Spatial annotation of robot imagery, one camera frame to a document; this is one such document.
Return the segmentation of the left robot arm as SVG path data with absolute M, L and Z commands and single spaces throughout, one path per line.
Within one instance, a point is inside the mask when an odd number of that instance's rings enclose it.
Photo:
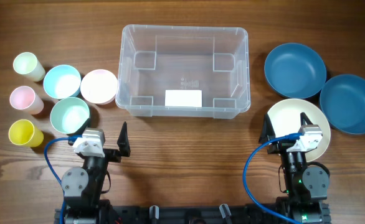
M 72 136 L 69 144 L 83 159 L 82 167 L 69 169 L 61 179 L 64 204 L 56 211 L 54 223 L 121 223 L 121 216 L 109 200 L 102 200 L 105 179 L 110 178 L 108 164 L 119 163 L 130 156 L 127 123 L 123 123 L 117 140 L 118 149 L 106 149 L 102 129 L 86 128 L 82 135 Z

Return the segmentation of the mint green plastic bowl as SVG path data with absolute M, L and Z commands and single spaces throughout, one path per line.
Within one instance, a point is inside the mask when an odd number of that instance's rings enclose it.
M 86 102 L 77 97 L 69 97 L 57 102 L 50 113 L 50 122 L 62 134 L 80 134 L 82 125 L 90 118 Z

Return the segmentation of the dark blue plate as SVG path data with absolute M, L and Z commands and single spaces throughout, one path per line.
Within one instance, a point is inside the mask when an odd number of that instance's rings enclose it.
M 265 59 L 264 73 L 270 87 L 286 98 L 311 98 L 321 91 L 327 79 L 320 55 L 299 43 L 285 43 L 271 50 Z
M 348 134 L 365 134 L 365 79 L 342 74 L 330 78 L 320 93 L 329 123 Z

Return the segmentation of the cream plate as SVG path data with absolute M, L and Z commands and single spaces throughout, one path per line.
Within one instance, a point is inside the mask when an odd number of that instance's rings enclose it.
M 267 111 L 276 137 L 297 133 L 301 126 L 301 113 L 305 113 L 323 133 L 318 147 L 306 153 L 306 160 L 314 161 L 326 152 L 331 140 L 331 129 L 324 113 L 309 101 L 294 98 L 279 101 Z

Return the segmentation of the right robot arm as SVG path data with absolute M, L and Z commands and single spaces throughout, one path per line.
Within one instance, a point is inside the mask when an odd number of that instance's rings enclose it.
M 278 140 L 269 115 L 264 116 L 259 143 L 273 142 L 268 154 L 278 154 L 285 179 L 286 197 L 276 201 L 277 212 L 301 223 L 331 223 L 327 199 L 330 172 L 319 162 L 307 161 L 306 155 L 315 150 L 323 138 L 322 130 L 302 112 L 298 137 Z

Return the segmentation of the pink plastic bowl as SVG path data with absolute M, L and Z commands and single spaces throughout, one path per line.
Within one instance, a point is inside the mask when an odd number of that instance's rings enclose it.
M 82 96 L 97 105 L 105 105 L 115 99 L 118 91 L 117 77 L 105 69 L 88 72 L 82 79 L 80 92 Z

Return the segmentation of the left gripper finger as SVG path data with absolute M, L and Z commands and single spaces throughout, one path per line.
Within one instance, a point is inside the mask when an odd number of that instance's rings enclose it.
M 120 155 L 123 157 L 130 157 L 131 149 L 128 140 L 128 128 L 127 122 L 125 121 L 122 125 L 120 135 L 117 140 Z
M 82 130 L 84 131 L 86 128 L 89 128 L 91 125 L 91 118 L 88 118 L 84 124 L 82 125 Z

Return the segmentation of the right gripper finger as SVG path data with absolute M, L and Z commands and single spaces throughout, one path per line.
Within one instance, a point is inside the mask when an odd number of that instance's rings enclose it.
M 275 139 L 275 131 L 269 115 L 266 113 L 263 118 L 262 131 L 258 140 L 259 144 L 264 144 L 267 141 Z
M 310 119 L 307 117 L 305 112 L 301 112 L 300 113 L 300 124 L 302 126 L 304 125 L 312 125 L 312 122 L 310 121 Z

